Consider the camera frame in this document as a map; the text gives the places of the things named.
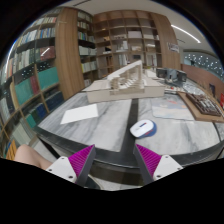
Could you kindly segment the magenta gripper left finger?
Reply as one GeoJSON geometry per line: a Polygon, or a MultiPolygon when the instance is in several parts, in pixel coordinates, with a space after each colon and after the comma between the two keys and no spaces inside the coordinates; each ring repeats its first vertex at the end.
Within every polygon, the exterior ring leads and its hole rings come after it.
{"type": "Polygon", "coordinates": [[[90,145],[69,157],[59,157],[47,171],[84,187],[95,156],[95,145],[90,145]]]}

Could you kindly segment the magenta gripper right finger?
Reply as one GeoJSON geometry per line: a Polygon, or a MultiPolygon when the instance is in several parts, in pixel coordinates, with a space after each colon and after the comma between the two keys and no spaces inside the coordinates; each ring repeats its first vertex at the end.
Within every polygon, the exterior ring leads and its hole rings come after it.
{"type": "Polygon", "coordinates": [[[139,144],[135,145],[133,154],[137,160],[145,185],[182,169],[182,166],[171,156],[159,155],[139,144]]]}

